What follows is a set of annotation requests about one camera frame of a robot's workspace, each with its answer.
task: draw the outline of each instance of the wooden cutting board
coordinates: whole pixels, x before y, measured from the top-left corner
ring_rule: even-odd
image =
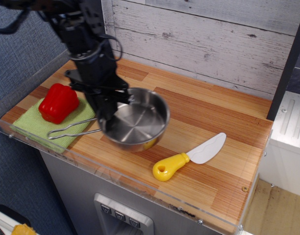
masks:
[[[2,120],[13,123],[45,97],[54,83],[68,85],[64,72],[74,68],[69,61]],[[171,120],[162,140],[147,151],[129,153],[116,149],[97,132],[78,137],[70,151],[57,156],[99,176],[107,175],[129,190],[146,192],[150,200],[191,219],[203,219],[224,234],[234,233],[272,128],[273,122],[266,120],[271,101],[124,59],[118,62],[117,74],[130,87],[154,90],[164,97]],[[96,128],[97,123],[92,123],[87,130]],[[190,162],[166,182],[153,177],[157,161],[188,152],[219,132],[226,133],[227,139],[213,159],[205,164]]]

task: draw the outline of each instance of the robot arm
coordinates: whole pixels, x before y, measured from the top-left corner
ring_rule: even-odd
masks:
[[[38,11],[70,52],[77,70],[65,75],[72,89],[85,93],[98,118],[110,120],[117,102],[129,104],[129,85],[116,75],[116,59],[104,33],[101,2],[97,0],[0,0],[0,5],[22,10],[0,33],[14,33],[30,11]]]

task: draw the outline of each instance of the control panel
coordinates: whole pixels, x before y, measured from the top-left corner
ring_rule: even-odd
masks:
[[[148,216],[100,193],[95,194],[94,202],[105,235],[116,235],[117,228],[123,227],[121,223],[140,230],[143,235],[154,235],[153,220]]]

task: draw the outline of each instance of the red bell pepper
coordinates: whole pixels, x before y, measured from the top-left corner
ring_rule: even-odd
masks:
[[[74,90],[55,83],[39,105],[39,112],[44,120],[60,124],[78,105],[79,100]]]

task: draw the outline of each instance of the wooden floor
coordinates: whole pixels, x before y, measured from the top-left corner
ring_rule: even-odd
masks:
[[[244,230],[253,235],[300,235],[300,196],[259,180]]]

